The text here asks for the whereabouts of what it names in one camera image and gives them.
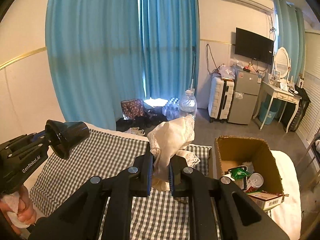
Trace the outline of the left hand with tissue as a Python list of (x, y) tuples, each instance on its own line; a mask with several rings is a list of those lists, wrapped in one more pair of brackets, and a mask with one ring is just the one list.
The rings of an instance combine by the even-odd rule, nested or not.
[[(33, 207), (33, 202), (29, 198), (28, 189), (22, 185), (18, 190), (19, 199), (18, 199), (18, 208), (17, 208), (17, 218), (21, 223), (26, 225), (31, 225), (36, 222), (36, 211)], [(16, 227), (10, 217), (8, 216), (8, 212), (13, 212), (12, 208), (3, 200), (4, 196), (1, 196), (1, 211), (3, 212), (4, 217), (8, 221), (9, 225), (12, 227), (14, 232), (20, 237), (22, 232)]]

